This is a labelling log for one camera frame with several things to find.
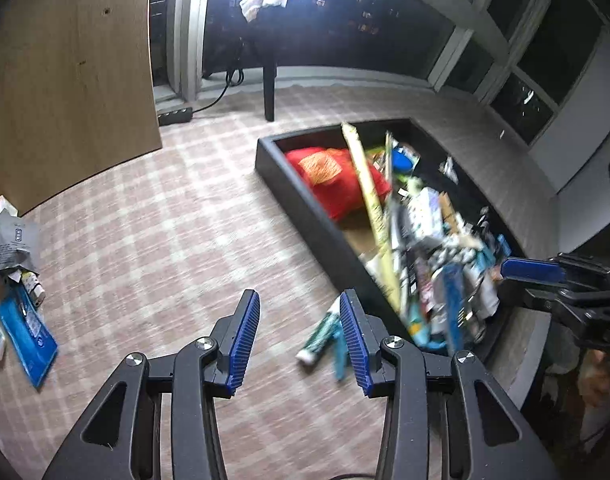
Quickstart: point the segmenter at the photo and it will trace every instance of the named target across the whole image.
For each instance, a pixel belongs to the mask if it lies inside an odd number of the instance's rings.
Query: wooden board
[[[0,14],[0,194],[27,212],[161,147],[148,0],[10,0]]]

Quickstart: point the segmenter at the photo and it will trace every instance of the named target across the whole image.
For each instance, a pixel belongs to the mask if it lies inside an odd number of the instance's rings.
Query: blue gripper pad
[[[252,352],[252,345],[258,328],[261,314],[261,302],[258,293],[246,290],[231,316],[229,327],[219,348],[219,360],[228,360],[227,378],[224,381],[230,395],[234,395],[236,388],[243,384],[243,377]]]
[[[359,309],[359,312],[356,312],[347,297],[347,292],[341,294],[340,306],[343,334],[345,335],[345,340],[347,342],[347,349],[349,351],[350,360],[352,361],[352,367],[354,367],[356,382],[358,383],[358,386],[363,389],[363,393],[366,396],[369,396],[374,385],[370,376],[370,354],[363,338],[365,332],[361,331],[357,318],[362,317],[362,321],[364,321],[367,326],[369,326],[369,324],[360,303],[357,303],[356,310]]]
[[[553,262],[507,258],[501,264],[501,275],[508,280],[541,282],[557,285],[565,283],[565,270]]]

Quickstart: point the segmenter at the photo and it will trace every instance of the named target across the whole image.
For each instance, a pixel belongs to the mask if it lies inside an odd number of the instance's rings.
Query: blue ribbed rubber pad
[[[553,262],[507,258],[501,264],[501,275],[507,279],[545,283],[565,283],[565,269]]]
[[[349,351],[349,359],[354,367],[354,375],[358,386],[363,389],[363,393],[367,396],[370,394],[373,387],[373,382],[370,377],[369,354],[367,346],[363,341],[361,330],[356,322],[354,310],[347,299],[345,293],[341,294],[341,323],[343,324],[343,334],[347,342]]]
[[[230,394],[234,395],[236,388],[243,384],[243,377],[252,352],[252,345],[258,328],[258,320],[261,315],[261,301],[258,294],[254,293],[247,304],[243,321],[234,339],[229,355],[229,377],[225,385]]]

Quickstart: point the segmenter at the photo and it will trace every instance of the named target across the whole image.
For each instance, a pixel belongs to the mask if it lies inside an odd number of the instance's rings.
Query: white wall
[[[603,32],[594,58],[560,113],[530,155],[558,192],[610,132],[610,34]]]
[[[572,251],[610,223],[610,138],[558,194],[558,243]]]

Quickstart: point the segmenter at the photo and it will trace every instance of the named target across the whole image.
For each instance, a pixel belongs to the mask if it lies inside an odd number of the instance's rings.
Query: yellow stick
[[[384,292],[394,312],[398,314],[400,312],[400,284],[394,274],[391,248],[389,247],[387,228],[383,220],[381,201],[376,194],[374,181],[365,159],[365,150],[361,140],[358,138],[358,131],[355,126],[348,123],[341,124],[341,127],[343,137],[345,137],[345,142],[347,142],[347,147],[352,155],[352,162],[354,163],[358,182],[363,192],[363,199],[365,200],[365,208],[370,218],[371,232],[374,235],[374,241],[381,257],[381,277],[383,279]]]

